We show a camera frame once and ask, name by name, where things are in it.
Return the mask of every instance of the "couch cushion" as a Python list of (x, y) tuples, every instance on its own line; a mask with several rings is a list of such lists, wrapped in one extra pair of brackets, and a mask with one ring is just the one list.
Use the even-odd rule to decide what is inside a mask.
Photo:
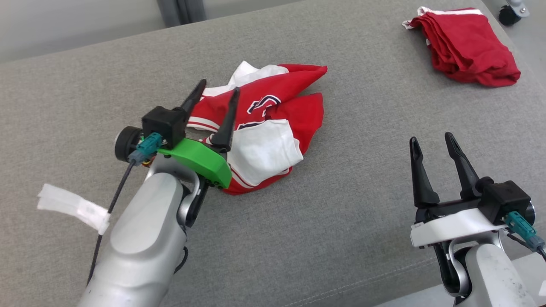
[[(96, 231), (36, 211), (42, 184), (107, 206), (126, 167), (115, 135), (179, 104), (200, 78), (225, 84), (242, 60), (328, 65), (307, 90), (323, 93), (324, 124), (290, 176), (237, 197), (209, 193), (163, 306), (372, 306), (438, 284), (433, 251), (409, 238), (413, 135), (442, 200), (460, 189), (451, 131), (478, 175), (532, 196), (544, 232), (543, 89), (517, 52), (511, 87), (434, 71), (422, 34), (401, 26), (421, 5), (479, 8), (515, 51), (479, 0), (306, 0), (0, 66), (1, 304), (74, 306), (85, 287)], [(144, 175), (129, 178), (114, 221)]]

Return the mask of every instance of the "white tape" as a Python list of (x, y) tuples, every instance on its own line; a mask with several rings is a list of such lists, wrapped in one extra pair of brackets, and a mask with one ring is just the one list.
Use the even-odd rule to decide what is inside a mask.
[(110, 225), (110, 214), (106, 209), (67, 190), (45, 184), (38, 197), (38, 209), (75, 216), (96, 229), (100, 235)]

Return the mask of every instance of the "white wall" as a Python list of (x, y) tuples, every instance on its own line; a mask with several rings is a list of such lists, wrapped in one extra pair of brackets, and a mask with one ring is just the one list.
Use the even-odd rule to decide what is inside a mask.
[(156, 0), (0, 0), (0, 62), (163, 27)]
[(203, 0), (207, 19), (275, 7), (299, 0)]

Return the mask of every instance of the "green bracket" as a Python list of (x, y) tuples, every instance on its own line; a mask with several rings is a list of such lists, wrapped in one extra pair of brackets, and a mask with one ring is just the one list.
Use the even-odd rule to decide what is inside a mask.
[(159, 154), (170, 155), (179, 163), (223, 188), (229, 187), (232, 171), (228, 162), (205, 144), (185, 138), (172, 150), (159, 149)]

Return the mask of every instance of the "red and white garment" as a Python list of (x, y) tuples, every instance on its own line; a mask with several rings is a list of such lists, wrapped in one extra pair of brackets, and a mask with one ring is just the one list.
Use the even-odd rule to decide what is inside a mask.
[[(228, 163), (230, 194), (266, 187), (303, 160), (322, 125), (322, 94), (297, 95), (318, 80), (326, 66), (281, 64), (262, 69), (242, 62), (227, 85), (207, 88), (189, 118), (188, 127), (217, 132), (228, 110), (232, 90), (240, 88)], [(203, 140), (210, 143), (212, 135)]]
[(451, 11), (420, 7), (406, 29), (422, 27), (432, 65), (459, 82), (499, 87), (515, 84), (521, 72), (497, 38), (487, 17), (474, 8)]

